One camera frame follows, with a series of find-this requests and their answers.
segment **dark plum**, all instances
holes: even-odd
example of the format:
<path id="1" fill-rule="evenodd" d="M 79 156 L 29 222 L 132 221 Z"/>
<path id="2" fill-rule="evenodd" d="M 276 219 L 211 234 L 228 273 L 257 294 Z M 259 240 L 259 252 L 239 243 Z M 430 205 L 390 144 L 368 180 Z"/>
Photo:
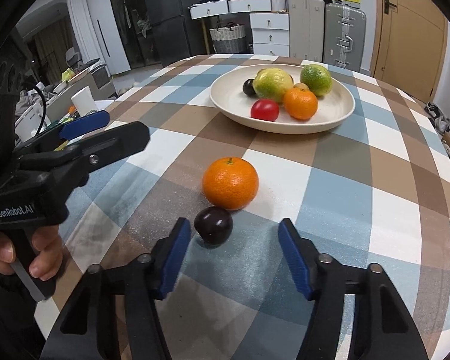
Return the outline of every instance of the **dark plum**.
<path id="1" fill-rule="evenodd" d="M 218 246 L 230 237 L 233 219 L 227 210 L 213 206 L 200 211 L 193 225 L 206 244 Z"/>
<path id="2" fill-rule="evenodd" d="M 253 88 L 253 79 L 248 79 L 243 83 L 243 93 L 245 93 L 248 97 L 253 97 L 256 95 L 255 89 Z"/>

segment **mandarin orange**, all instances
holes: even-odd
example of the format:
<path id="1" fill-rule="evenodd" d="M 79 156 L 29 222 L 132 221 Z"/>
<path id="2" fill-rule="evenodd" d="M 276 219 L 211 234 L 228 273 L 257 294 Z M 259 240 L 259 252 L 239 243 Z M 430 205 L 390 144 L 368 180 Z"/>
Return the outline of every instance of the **mandarin orange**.
<path id="1" fill-rule="evenodd" d="M 226 157 L 213 162 L 203 174 L 202 189 L 209 202 L 227 210 L 239 210 L 257 195 L 258 174 L 248 161 Z"/>
<path id="2" fill-rule="evenodd" d="M 311 91 L 292 88 L 283 96 L 283 106 L 291 117 L 308 120 L 317 113 L 318 100 Z"/>

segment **luggage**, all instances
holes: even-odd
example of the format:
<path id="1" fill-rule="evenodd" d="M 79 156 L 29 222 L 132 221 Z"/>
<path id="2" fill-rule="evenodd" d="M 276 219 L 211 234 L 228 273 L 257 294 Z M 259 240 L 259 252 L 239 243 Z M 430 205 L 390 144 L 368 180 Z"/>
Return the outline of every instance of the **luggage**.
<path id="1" fill-rule="evenodd" d="M 325 8 L 323 62 L 360 72 L 366 22 L 365 13 L 359 9 L 328 4 Z"/>
<path id="2" fill-rule="evenodd" d="M 321 62 L 325 28 L 323 0 L 289 0 L 290 56 Z"/>

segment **white curtain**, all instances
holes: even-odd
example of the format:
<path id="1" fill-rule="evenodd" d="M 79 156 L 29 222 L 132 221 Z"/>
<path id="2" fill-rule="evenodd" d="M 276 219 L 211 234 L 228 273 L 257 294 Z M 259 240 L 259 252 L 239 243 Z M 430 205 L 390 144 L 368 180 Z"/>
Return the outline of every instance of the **white curtain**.
<path id="1" fill-rule="evenodd" d="M 87 0 L 67 0 L 67 6 L 83 62 L 86 63 L 95 58 L 105 62 L 88 11 Z"/>

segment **drawer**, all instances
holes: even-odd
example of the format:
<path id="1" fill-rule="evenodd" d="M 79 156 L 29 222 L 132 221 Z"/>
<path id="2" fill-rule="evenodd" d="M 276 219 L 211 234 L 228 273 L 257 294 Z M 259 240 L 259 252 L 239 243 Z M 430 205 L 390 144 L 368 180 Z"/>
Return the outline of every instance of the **drawer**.
<path id="1" fill-rule="evenodd" d="M 192 19 L 200 17 L 225 15 L 228 13 L 228 2 L 225 0 L 210 3 L 198 4 L 190 8 L 190 16 Z"/>
<path id="2" fill-rule="evenodd" d="M 283 11 L 285 9 L 285 2 L 287 0 L 271 0 L 272 11 Z"/>
<path id="3" fill-rule="evenodd" d="M 230 13 L 235 12 L 270 12 L 272 3 L 270 0 L 229 0 Z"/>
<path id="4" fill-rule="evenodd" d="M 253 43 L 290 44 L 290 35 L 287 30 L 252 30 Z"/>
<path id="5" fill-rule="evenodd" d="M 250 13 L 250 27 L 288 30 L 288 13 Z"/>
<path id="6" fill-rule="evenodd" d="M 253 43 L 253 54 L 264 56 L 290 56 L 290 48 L 283 44 Z"/>

